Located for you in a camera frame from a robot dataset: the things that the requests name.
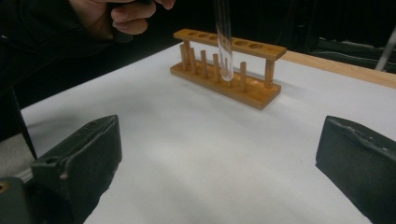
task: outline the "human hand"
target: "human hand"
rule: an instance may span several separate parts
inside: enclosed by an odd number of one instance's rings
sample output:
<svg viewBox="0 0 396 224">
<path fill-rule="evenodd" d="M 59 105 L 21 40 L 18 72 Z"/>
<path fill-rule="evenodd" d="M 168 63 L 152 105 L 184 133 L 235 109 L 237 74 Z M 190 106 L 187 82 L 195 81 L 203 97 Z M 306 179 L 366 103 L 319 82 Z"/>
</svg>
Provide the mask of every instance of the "human hand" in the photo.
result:
<svg viewBox="0 0 396 224">
<path fill-rule="evenodd" d="M 135 0 L 69 0 L 72 8 L 89 35 L 98 40 L 113 38 L 111 26 L 116 27 L 123 33 L 138 35 L 148 28 L 146 19 L 155 11 L 154 3 L 145 5 Z M 164 8 L 171 9 L 176 0 L 155 0 Z M 120 3 L 111 9 L 108 3 Z"/>
</svg>

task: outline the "black sleeve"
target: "black sleeve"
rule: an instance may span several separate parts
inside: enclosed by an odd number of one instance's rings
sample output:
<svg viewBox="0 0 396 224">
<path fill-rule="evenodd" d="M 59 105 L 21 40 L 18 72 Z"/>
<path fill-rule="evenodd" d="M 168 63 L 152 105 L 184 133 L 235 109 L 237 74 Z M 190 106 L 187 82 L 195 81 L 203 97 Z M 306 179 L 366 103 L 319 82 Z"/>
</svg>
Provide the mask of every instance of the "black sleeve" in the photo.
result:
<svg viewBox="0 0 396 224">
<path fill-rule="evenodd" d="M 0 95 L 47 63 L 99 53 L 68 0 L 0 0 Z"/>
</svg>

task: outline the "table surface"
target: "table surface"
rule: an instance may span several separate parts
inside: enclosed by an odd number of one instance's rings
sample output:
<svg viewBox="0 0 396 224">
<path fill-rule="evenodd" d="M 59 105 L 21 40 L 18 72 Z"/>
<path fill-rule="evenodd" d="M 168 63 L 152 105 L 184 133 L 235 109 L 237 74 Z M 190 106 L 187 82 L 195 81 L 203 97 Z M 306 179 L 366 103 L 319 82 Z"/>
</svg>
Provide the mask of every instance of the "table surface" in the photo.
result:
<svg viewBox="0 0 396 224">
<path fill-rule="evenodd" d="M 233 56 L 263 73 L 262 59 Z M 290 62 L 309 61 L 300 56 L 276 62 L 282 92 L 263 111 L 170 74 L 173 46 L 22 114 L 39 156 L 91 120 L 120 117 L 123 160 L 86 223 L 370 223 L 316 168 L 318 140 L 328 115 L 396 139 L 396 90 Z"/>
</svg>

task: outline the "wooden rack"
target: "wooden rack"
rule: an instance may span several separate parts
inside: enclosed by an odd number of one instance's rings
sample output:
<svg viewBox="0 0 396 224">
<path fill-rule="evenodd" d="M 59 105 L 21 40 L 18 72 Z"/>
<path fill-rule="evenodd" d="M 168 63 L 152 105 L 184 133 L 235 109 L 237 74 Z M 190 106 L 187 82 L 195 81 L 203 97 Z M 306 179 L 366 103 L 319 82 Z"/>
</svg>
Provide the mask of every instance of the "wooden rack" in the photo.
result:
<svg viewBox="0 0 396 224">
<path fill-rule="evenodd" d="M 274 69 L 276 60 L 286 53 L 285 48 L 233 38 L 233 51 L 265 59 L 264 80 L 249 76 L 247 74 L 247 63 L 241 62 L 240 72 L 234 72 L 233 79 L 225 81 L 221 78 L 219 55 L 213 54 L 213 64 L 210 64 L 206 60 L 205 50 L 201 50 L 201 60 L 196 60 L 194 48 L 191 47 L 190 43 L 193 41 L 217 46 L 217 35 L 183 29 L 174 33 L 174 37 L 183 40 L 183 44 L 180 45 L 182 61 L 171 67 L 172 74 L 260 110 L 264 109 L 279 95 L 280 85 L 273 82 Z"/>
</svg>

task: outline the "clear glass tube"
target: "clear glass tube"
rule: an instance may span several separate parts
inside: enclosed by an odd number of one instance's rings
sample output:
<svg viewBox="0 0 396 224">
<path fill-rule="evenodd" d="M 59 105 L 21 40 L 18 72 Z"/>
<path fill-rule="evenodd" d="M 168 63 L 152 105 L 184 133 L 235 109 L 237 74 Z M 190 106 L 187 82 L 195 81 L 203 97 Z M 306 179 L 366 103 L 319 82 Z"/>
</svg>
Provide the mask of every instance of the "clear glass tube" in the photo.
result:
<svg viewBox="0 0 396 224">
<path fill-rule="evenodd" d="M 224 80 L 233 79 L 233 52 L 230 23 L 230 1 L 214 0 L 216 29 L 218 32 L 219 60 L 221 76 Z"/>
</svg>

